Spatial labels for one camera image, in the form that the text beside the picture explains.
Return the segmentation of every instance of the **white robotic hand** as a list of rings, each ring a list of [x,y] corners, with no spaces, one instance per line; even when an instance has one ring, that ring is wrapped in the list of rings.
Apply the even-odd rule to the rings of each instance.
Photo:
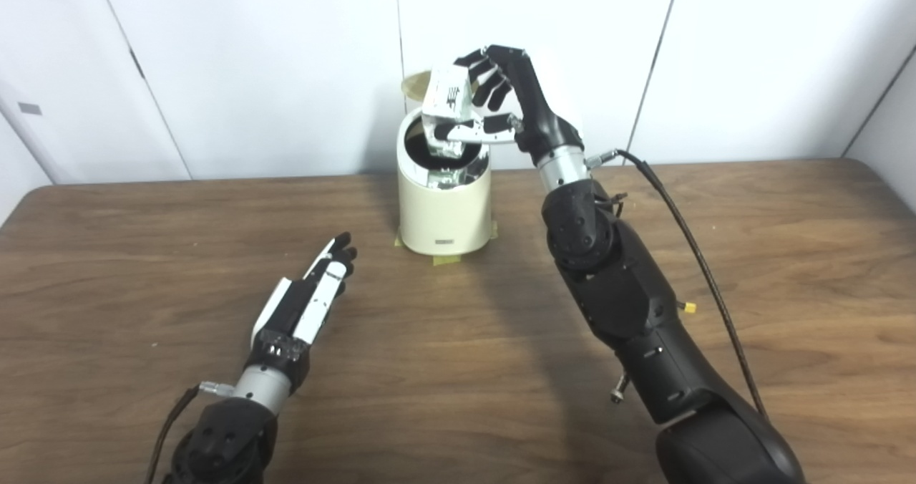
[[[344,292],[346,283],[344,278],[353,273],[353,260],[356,258],[356,248],[347,247],[350,244],[350,233],[342,233],[340,236],[331,239],[327,246],[318,254],[305,276],[302,276],[302,284],[314,285],[311,298],[305,305],[305,309],[300,312],[300,317],[295,323],[292,330],[292,339],[297,339],[307,344],[313,344],[315,337],[318,335],[321,325],[328,315],[331,308],[331,302]],[[281,279],[274,288],[274,292],[264,305],[258,320],[255,320],[255,326],[251,330],[251,344],[254,346],[255,337],[258,332],[265,327],[268,320],[279,312],[279,306],[285,295],[288,294],[289,288],[293,281],[287,278]]]
[[[478,88],[474,98],[480,95]],[[461,158],[464,144],[511,144],[518,119],[507,113],[483,117],[472,105],[472,76],[468,67],[436,67],[423,98],[423,130],[433,155]]]

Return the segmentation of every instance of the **robotic hand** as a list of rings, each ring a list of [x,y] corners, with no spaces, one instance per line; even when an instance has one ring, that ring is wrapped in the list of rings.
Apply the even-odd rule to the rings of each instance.
[[[197,389],[225,399],[204,408],[197,426],[177,444],[164,481],[263,481],[277,439],[278,413],[308,375],[308,351],[331,302],[344,292],[344,279],[353,273],[356,249],[349,244],[350,233],[342,233],[324,247],[303,279],[281,279],[255,322],[242,377],[235,386],[202,382],[189,389],[157,441],[147,482],[152,482],[164,432]]]
[[[674,290],[648,249],[606,209],[614,200],[589,171],[604,159],[586,163],[579,132],[547,103],[529,55],[490,46],[455,65],[468,67],[470,79],[489,74],[474,105],[489,102],[497,111],[515,90],[522,117],[506,126],[547,188],[541,209],[547,247],[593,334],[623,365],[624,385],[632,380],[655,423],[670,423],[656,442],[668,482],[804,483],[798,459],[766,421],[762,403],[756,411],[716,373],[684,329]],[[645,162],[622,151],[612,156],[618,153],[670,200]]]

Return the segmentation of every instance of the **black fingertip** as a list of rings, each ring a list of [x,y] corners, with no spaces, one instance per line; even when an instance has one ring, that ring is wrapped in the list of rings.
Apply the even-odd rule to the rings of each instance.
[[[344,249],[350,243],[350,232],[343,232],[340,236],[334,237],[334,243],[331,245],[331,252]]]
[[[497,89],[493,90],[493,95],[490,96],[490,103],[487,105],[487,108],[490,108],[490,112],[496,112],[500,109],[500,106],[506,100],[506,96],[510,95],[510,90],[512,90],[512,87],[507,82],[502,82]]]
[[[487,103],[487,99],[490,98],[490,93],[493,92],[493,89],[497,88],[497,85],[503,82],[503,77],[500,74],[493,74],[487,78],[486,82],[480,84],[477,87],[477,92],[474,93],[474,99],[471,100],[472,105],[474,106],[484,106]]]
[[[480,49],[478,49],[477,51],[474,51],[472,53],[466,54],[463,57],[460,57],[460,59],[456,59],[455,65],[460,65],[462,67],[471,67],[472,65],[474,65],[475,63],[478,63],[478,61],[484,59],[485,57],[487,57],[487,55],[481,52]]]
[[[471,81],[473,82],[475,79],[483,76],[490,70],[493,70],[493,63],[491,63],[490,60],[484,60],[471,67],[471,70],[468,71],[467,76],[470,77]]]

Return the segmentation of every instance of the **wood grain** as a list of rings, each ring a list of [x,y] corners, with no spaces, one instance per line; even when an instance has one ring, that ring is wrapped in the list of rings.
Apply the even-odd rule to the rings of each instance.
[[[849,160],[658,168],[814,483],[916,480],[916,219]],[[688,329],[743,385],[712,299],[632,168],[634,224]],[[281,418],[268,482],[664,482],[658,428],[545,249],[539,178],[494,175],[500,237],[459,264],[395,247],[389,176],[49,187],[0,229],[0,480],[140,482],[184,387],[234,382],[281,276],[360,256]],[[173,428],[196,421],[193,403]]]

